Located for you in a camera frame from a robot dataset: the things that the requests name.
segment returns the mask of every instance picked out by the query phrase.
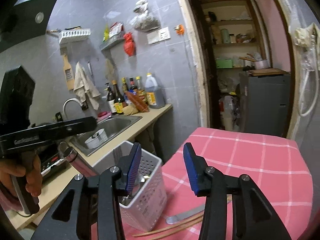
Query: gray tiled wall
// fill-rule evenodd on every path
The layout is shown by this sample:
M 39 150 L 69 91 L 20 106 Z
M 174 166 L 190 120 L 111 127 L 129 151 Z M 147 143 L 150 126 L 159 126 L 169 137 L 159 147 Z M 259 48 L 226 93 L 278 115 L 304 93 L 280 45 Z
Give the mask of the gray tiled wall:
M 305 28 L 311 23 L 315 22 L 320 26 L 316 17 L 312 13 L 309 6 L 304 0 L 289 0 L 289 4 L 292 9 L 296 9 L 297 17 L 301 23 L 301 27 Z M 311 78 L 305 91 L 305 100 L 308 106 L 311 105 L 313 96 L 315 93 L 315 78 L 314 74 L 310 74 Z M 299 149 L 302 157 L 304 158 L 313 181 L 313 205 L 312 214 L 313 217 L 316 211 L 320 208 L 320 102 L 318 97 L 318 103 L 313 112 L 300 119 L 298 132 L 296 135 L 296 142 L 299 145 Z
M 83 28 L 91 28 L 92 34 L 87 41 L 68 45 L 69 62 L 75 73 L 76 62 L 80 61 L 87 68 L 87 61 L 90 60 L 97 88 L 102 92 L 106 82 L 105 58 L 99 50 L 105 26 L 102 0 L 57 0 L 48 29 L 64 30 L 79 25 Z M 69 92 L 66 87 L 58 38 L 43 35 L 2 52 L 0 54 L 0 82 L 2 82 L 5 70 L 18 65 L 23 65 L 36 81 L 33 104 L 30 109 L 31 122 L 37 124 L 51 122 L 54 114 L 62 111 L 63 103 L 68 98 L 75 97 L 75 94 L 72 91 Z M 101 105 L 98 112 L 105 107 Z M 84 113 L 75 102 L 69 103 L 67 114 L 70 119 L 84 117 Z M 91 114 L 90 110 L 85 112 L 85 115 Z
M 184 20 L 177 0 L 148 0 L 149 10 L 160 19 L 161 27 L 169 27 L 171 38 L 152 45 L 147 42 L 146 33 L 138 32 L 130 25 L 135 17 L 133 8 L 138 0 L 103 0 L 104 12 L 119 12 L 109 19 L 108 25 L 120 21 L 126 32 L 132 32 L 136 43 L 136 55 L 128 57 L 123 45 L 113 47 L 111 57 L 115 63 L 119 82 L 121 77 L 142 76 L 145 82 L 146 73 L 152 72 L 163 88 L 167 103 L 173 104 L 169 111 L 155 125 L 157 152 L 166 161 L 177 150 L 182 142 L 199 126 L 198 98 L 196 89 L 196 72 L 192 63 L 192 52 L 188 37 L 178 36 L 174 27 L 184 25 Z

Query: white plastic basket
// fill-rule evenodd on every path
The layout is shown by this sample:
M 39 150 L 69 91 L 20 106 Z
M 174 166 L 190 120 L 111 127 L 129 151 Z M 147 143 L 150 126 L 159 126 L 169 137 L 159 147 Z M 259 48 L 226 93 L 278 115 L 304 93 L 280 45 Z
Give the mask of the white plastic basket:
M 101 174 L 116 165 L 120 157 L 128 155 L 132 146 L 131 142 L 124 141 L 93 167 Z M 138 172 L 141 175 L 149 175 L 150 179 L 144 183 L 128 206 L 120 204 L 122 222 L 144 232 L 153 229 L 167 203 L 161 166 L 160 158 L 142 149 Z
M 91 34 L 91 29 L 77 29 L 62 31 L 59 33 L 59 44 L 65 44 L 74 41 L 84 41 Z

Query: pink wall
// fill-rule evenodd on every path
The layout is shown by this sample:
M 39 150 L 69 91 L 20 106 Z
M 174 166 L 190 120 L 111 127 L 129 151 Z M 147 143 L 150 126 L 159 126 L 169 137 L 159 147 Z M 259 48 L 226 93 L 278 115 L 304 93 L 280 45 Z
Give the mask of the pink wall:
M 266 24 L 272 53 L 273 68 L 290 72 L 290 54 L 286 31 L 273 0 L 256 0 Z

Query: white cloth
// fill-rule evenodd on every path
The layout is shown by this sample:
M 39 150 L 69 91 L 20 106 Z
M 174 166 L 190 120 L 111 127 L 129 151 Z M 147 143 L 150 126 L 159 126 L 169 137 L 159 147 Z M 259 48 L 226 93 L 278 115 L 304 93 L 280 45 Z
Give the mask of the white cloth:
M 316 32 L 316 56 L 317 65 L 320 67 L 320 30 L 315 23 L 310 24 L 307 28 L 297 28 L 294 31 L 294 43 L 297 46 L 311 48 L 311 35 Z
M 100 93 L 90 78 L 87 77 L 84 68 L 79 62 L 76 65 L 75 85 L 73 91 L 78 97 L 80 97 L 81 103 L 86 100 L 85 96 L 87 95 L 93 108 L 95 110 L 99 108 L 99 103 L 97 102 L 96 97 L 98 97 Z

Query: pink sleeve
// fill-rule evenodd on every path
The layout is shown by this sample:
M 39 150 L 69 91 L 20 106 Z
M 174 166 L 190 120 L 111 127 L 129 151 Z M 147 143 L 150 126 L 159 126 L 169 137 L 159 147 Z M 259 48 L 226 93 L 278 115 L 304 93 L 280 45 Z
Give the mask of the pink sleeve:
M 22 207 L 18 198 L 12 196 L 10 192 L 0 182 L 0 204 L 4 211 L 14 209 L 21 211 Z

